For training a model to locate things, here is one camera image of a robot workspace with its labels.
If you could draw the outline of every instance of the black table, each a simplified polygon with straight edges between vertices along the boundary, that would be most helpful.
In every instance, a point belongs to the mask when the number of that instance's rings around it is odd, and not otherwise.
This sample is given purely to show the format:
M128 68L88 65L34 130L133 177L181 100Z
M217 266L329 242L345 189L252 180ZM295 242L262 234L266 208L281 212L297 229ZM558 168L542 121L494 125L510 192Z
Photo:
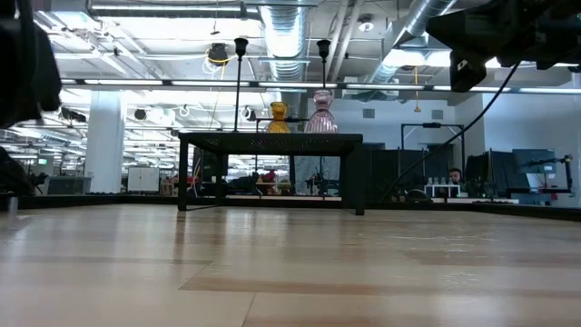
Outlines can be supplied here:
M180 168L178 210L187 204L188 146L216 154L217 166L223 166L228 154L272 154L338 156L340 162L341 200L356 215L365 213L365 178L363 176L361 134L257 134L257 133L180 133ZM216 204L223 204L222 170L216 175Z

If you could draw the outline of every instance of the white cabinet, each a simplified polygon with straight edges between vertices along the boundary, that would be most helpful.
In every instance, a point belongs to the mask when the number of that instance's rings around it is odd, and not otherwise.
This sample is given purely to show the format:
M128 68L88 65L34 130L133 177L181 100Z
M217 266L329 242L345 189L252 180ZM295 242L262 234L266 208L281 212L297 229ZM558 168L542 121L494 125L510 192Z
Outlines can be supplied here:
M127 175L127 192L159 192L159 168L130 167Z

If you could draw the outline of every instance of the glass vase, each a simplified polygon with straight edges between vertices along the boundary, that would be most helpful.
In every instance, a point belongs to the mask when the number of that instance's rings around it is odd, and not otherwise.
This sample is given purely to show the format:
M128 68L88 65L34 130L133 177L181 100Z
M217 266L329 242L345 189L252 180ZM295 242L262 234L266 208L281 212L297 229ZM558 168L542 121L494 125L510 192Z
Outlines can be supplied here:
M335 123L335 117L333 117L329 111L330 104L333 101L333 94L331 91L315 91L312 98L317 110L307 123L305 133L337 134L339 129Z
M290 133L291 129L284 121L284 116L287 113L287 104L283 102L271 103L272 108L272 122L266 130L266 133Z

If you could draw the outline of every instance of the wooden floor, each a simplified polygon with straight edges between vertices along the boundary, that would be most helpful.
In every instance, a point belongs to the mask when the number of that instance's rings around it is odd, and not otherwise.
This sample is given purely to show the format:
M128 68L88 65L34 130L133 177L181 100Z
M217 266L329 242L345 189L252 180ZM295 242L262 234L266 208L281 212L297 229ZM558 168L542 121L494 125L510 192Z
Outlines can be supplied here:
M0 326L581 326L581 224L115 205L0 229Z

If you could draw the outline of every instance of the yellow vase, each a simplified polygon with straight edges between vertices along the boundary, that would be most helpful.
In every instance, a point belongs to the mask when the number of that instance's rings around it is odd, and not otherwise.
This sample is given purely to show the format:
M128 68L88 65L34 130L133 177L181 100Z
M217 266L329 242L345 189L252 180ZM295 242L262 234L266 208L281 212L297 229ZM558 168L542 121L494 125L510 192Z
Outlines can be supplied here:
M287 104L283 102L274 102L271 104L272 122L266 133L290 133L291 129L284 121L284 115L287 113Z

